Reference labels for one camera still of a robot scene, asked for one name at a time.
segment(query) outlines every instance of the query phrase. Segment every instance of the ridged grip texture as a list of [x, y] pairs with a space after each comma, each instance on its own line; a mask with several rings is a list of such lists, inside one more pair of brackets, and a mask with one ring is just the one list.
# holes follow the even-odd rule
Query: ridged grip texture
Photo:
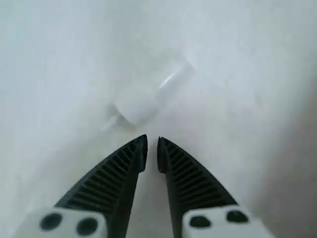
[[81, 178], [56, 207], [100, 212], [107, 220], [108, 237], [124, 238], [147, 151], [146, 135], [130, 141]]
[[187, 211], [237, 204], [204, 166], [163, 137], [158, 139], [158, 170], [166, 176], [174, 238], [182, 237]]

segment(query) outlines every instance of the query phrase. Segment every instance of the plastic cap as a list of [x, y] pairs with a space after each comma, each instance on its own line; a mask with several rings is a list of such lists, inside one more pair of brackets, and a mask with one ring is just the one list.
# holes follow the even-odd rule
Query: plastic cap
[[118, 94], [114, 105], [126, 120], [138, 125], [164, 107], [193, 72], [180, 52], [166, 51], [154, 60], [147, 77], [130, 83]]

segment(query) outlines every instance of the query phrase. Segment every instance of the circular hole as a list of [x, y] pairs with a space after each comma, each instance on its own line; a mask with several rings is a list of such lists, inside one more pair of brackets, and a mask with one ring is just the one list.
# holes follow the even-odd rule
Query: circular hole
[[227, 221], [235, 223], [247, 223], [249, 218], [239, 210], [233, 210], [227, 213]]
[[59, 226], [62, 216], [59, 213], [51, 213], [42, 218], [40, 227], [43, 231], [51, 231]]
[[89, 236], [96, 231], [98, 222], [95, 218], [85, 218], [77, 225], [77, 233], [80, 236]]
[[204, 216], [195, 216], [190, 219], [189, 225], [195, 228], [211, 227], [211, 222]]

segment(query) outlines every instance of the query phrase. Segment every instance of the white background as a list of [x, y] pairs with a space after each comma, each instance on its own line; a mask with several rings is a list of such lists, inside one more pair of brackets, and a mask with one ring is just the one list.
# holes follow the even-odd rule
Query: white background
[[[160, 135], [278, 237], [316, 237], [316, 10], [315, 0], [1, 0], [3, 237], [143, 133], [128, 238], [172, 237]], [[193, 80], [147, 124], [99, 133], [119, 89], [167, 47], [182, 50]]]

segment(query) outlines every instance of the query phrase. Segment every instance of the white surface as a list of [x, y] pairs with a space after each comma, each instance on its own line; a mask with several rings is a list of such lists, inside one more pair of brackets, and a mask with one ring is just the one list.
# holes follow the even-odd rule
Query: white surface
[[[315, 0], [2, 0], [2, 236], [145, 132], [151, 151], [128, 238], [171, 237], [159, 135], [277, 237], [316, 237], [316, 8]], [[137, 131], [117, 127], [85, 145], [118, 89], [165, 47], [182, 49], [195, 80]]]
[[[247, 223], [227, 221], [229, 211], [240, 211], [247, 215]], [[203, 216], [211, 222], [210, 227], [195, 228], [190, 225], [191, 218]], [[221, 208], [197, 209], [184, 214], [182, 222], [184, 238], [274, 238], [261, 220], [240, 206], [225, 206]]]

